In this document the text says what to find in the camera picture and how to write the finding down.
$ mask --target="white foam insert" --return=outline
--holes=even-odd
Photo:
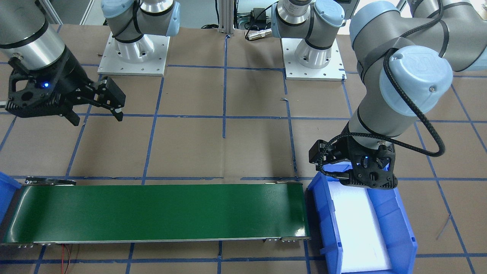
[[[342,273],[391,269],[367,190],[328,182],[343,247]]]

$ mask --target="light blue joint cap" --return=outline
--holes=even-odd
[[[484,52],[475,60],[475,62],[464,71],[477,71],[487,69],[487,47]]]
[[[277,13],[276,13],[276,6],[277,3],[272,5],[271,8],[271,30],[272,30],[272,36],[276,38],[281,38],[281,35],[279,34],[279,25],[277,23]]]
[[[403,47],[391,56],[389,64],[394,79],[423,113],[436,105],[453,81],[450,63],[427,47]],[[392,109],[404,116],[416,116],[394,89],[384,69],[380,73],[379,87]]]
[[[128,10],[133,4],[133,0],[103,0],[101,10],[107,19],[117,17]]]
[[[171,21],[169,21],[166,36],[176,36],[179,33],[179,25],[181,24],[181,5],[179,2],[174,2],[173,5],[174,7],[171,13]]]
[[[343,24],[345,11],[333,0],[316,0],[316,14],[329,25],[339,28]]]
[[[399,10],[396,9],[391,2],[387,1],[372,2],[361,8],[352,17],[350,22],[350,41],[352,41],[352,46],[354,44],[355,37],[357,37],[358,33],[365,27],[365,25],[367,25],[377,16],[391,10],[399,12]]]

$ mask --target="silver cylinder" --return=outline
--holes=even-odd
[[[160,13],[169,9],[173,0],[144,0],[140,4],[140,9],[150,13]]]
[[[64,42],[52,28],[37,40],[18,48],[1,49],[8,58],[18,57],[29,70],[37,70],[54,63],[64,51]]]
[[[280,0],[277,4],[277,13],[289,24],[301,24],[308,19],[311,14],[309,4],[304,6],[294,5],[290,0]]]
[[[63,53],[65,45],[50,28],[43,14],[31,1],[0,1],[0,49],[8,58],[17,57],[29,70],[37,70],[54,63]],[[37,39],[27,43],[45,32]]]
[[[310,47],[303,39],[294,51],[294,56],[298,62],[311,69],[322,69],[328,65],[331,58],[331,48],[319,50]]]
[[[139,41],[134,43],[121,43],[115,41],[115,49],[118,56],[128,63],[142,63],[154,55],[154,43],[144,35]]]

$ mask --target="metal bracket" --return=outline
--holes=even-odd
[[[310,69],[301,65],[294,52],[302,39],[282,38],[282,56],[286,68],[286,79],[288,80],[318,80],[318,81],[341,81],[346,79],[343,61],[341,60],[340,50],[337,40],[332,45],[332,55],[328,65],[322,69]]]
[[[164,76],[169,49],[169,37],[147,35],[154,43],[154,58],[142,63],[128,63],[120,58],[115,49],[112,33],[103,52],[98,73],[104,75],[145,75]]]

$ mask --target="blue tape line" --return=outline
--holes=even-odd
[[[311,266],[309,264],[308,241],[304,240],[303,245],[304,245],[304,259],[306,260],[306,271],[307,274],[311,274]]]
[[[305,261],[305,257],[258,257],[258,258],[228,258],[222,259],[222,262],[269,262],[269,261]]]
[[[91,107],[92,107],[91,105],[88,106],[88,111],[87,111],[88,114],[91,111]],[[78,135],[78,139],[76,140],[75,148],[73,149],[73,153],[71,154],[71,159],[69,160],[69,165],[68,165],[68,169],[66,170],[66,175],[64,176],[65,178],[67,178],[69,176],[69,173],[71,172],[71,168],[73,167],[73,163],[74,163],[75,157],[76,157],[76,152],[78,152],[79,143],[81,142],[81,137],[83,136],[83,132],[85,131],[86,123],[88,122],[88,117],[89,117],[89,115],[85,116],[85,119],[83,120],[83,124],[81,125],[81,130],[79,131],[79,135]]]
[[[222,254],[223,254],[223,241],[218,241],[218,261],[217,261],[217,274],[222,274]]]
[[[226,75],[228,72],[227,61],[228,61],[228,38],[230,35],[225,36],[225,55],[224,55],[224,70],[223,70],[223,119],[222,119],[222,138],[226,138]]]
[[[418,134],[418,137],[419,137],[419,140],[421,142],[421,145],[423,146],[423,149],[426,149],[425,143],[423,141],[423,137],[421,136],[421,132],[419,131],[419,128],[418,128],[418,125],[416,122],[414,122],[414,127],[416,128],[416,133]],[[430,164],[431,171],[433,172],[433,176],[435,177],[436,185],[438,186],[438,189],[440,191],[441,198],[443,199],[443,202],[445,204],[447,212],[450,215],[451,224],[453,225],[453,228],[455,229],[458,240],[460,241],[460,245],[462,246],[462,250],[466,254],[466,258],[467,258],[468,265],[470,266],[470,270],[472,271],[472,274],[475,274],[475,270],[473,269],[472,261],[470,260],[469,256],[467,255],[468,254],[467,249],[466,249],[465,244],[463,242],[462,236],[460,235],[460,231],[458,230],[458,227],[456,225],[455,218],[453,217],[453,214],[451,213],[450,206],[448,205],[447,198],[445,196],[445,193],[443,192],[443,188],[441,187],[440,181],[436,179],[437,174],[436,174],[436,171],[434,169],[433,163],[431,161],[431,157],[429,157],[429,156],[426,156],[426,157],[428,159],[428,163]]]
[[[130,266],[132,264],[133,249],[135,247],[134,243],[130,244],[129,259],[127,262],[127,268],[125,269],[125,274],[130,274]]]
[[[353,115],[352,107],[350,106],[350,100],[348,99],[347,88],[345,87],[345,77],[343,77],[343,76],[341,79],[341,87],[342,87],[343,93],[345,95],[345,100],[347,101],[348,113],[350,114],[350,117],[352,117],[352,115]]]
[[[237,69],[237,70],[266,70],[266,71],[280,71],[284,72],[283,68],[243,68],[243,67],[226,67],[227,69]]]
[[[487,253],[439,253],[417,254],[416,258],[465,258],[487,257]],[[324,256],[309,256],[310,261],[325,261]],[[252,262],[252,261],[305,261],[306,257],[240,257],[222,259],[222,262]],[[218,262],[218,258],[150,258],[150,259],[72,259],[72,264],[112,264],[112,263],[197,263]],[[60,259],[28,259],[28,260],[0,260],[0,264],[60,264]]]
[[[34,274],[38,274],[39,273],[39,268],[40,268],[40,265],[42,263],[42,258],[44,257],[44,253],[45,252],[46,252],[46,246],[44,245],[40,249],[39,258],[37,259],[36,268],[34,269]]]
[[[164,86],[164,77],[161,78],[161,84],[159,85],[159,95],[157,96],[157,102],[152,120],[152,127],[150,129],[149,145],[147,147],[146,163],[144,165],[144,173],[142,175],[142,185],[146,184],[147,169],[149,168],[150,152],[152,151],[152,142],[154,141],[155,125],[157,123],[157,113],[159,112],[159,105],[161,103],[162,89]]]
[[[457,100],[458,102],[460,103],[460,106],[462,107],[463,111],[465,112],[465,115],[467,116],[467,119],[469,120],[470,122],[470,125],[472,126],[473,128],[473,131],[475,132],[475,134],[477,135],[477,138],[479,139],[480,143],[482,144],[482,147],[484,148],[484,151],[487,153],[487,147],[486,145],[484,144],[484,141],[482,140],[482,138],[480,137],[480,134],[479,132],[477,131],[477,128],[475,127],[475,125],[473,124],[472,122],[472,119],[470,118],[470,115],[468,115],[468,112],[467,112],[467,109],[465,108],[465,106],[463,105],[463,102],[462,100],[460,99],[460,96],[458,95],[455,87],[453,86],[453,84],[451,85],[451,89],[453,90],[453,93],[455,93],[455,96],[457,97]]]
[[[296,179],[298,178],[298,165],[296,163],[296,150],[294,148],[294,135],[293,135],[293,125],[291,121],[291,110],[289,108],[289,101],[286,101],[286,109],[287,109],[287,124],[289,126],[289,138],[291,140],[291,154],[293,157],[293,168],[294,168],[294,176]]]
[[[12,131],[12,128],[14,127],[15,120],[17,119],[17,116],[14,116],[14,119],[10,123],[10,126],[8,127],[7,132],[5,133],[5,136],[3,137],[3,140],[0,143],[0,152],[3,149],[3,146],[5,145],[5,142],[7,141],[8,136],[10,135],[10,132]]]
[[[168,67],[179,67],[179,68],[218,68],[223,69],[222,66],[198,66],[198,65],[168,65]]]
[[[453,75],[455,78],[487,78],[487,76],[468,76],[468,75]]]
[[[261,181],[261,180],[269,180],[269,181],[274,181],[274,180],[283,180],[283,181],[290,181],[290,180],[296,180],[296,179],[302,179],[300,177],[242,177],[240,178],[240,181]]]

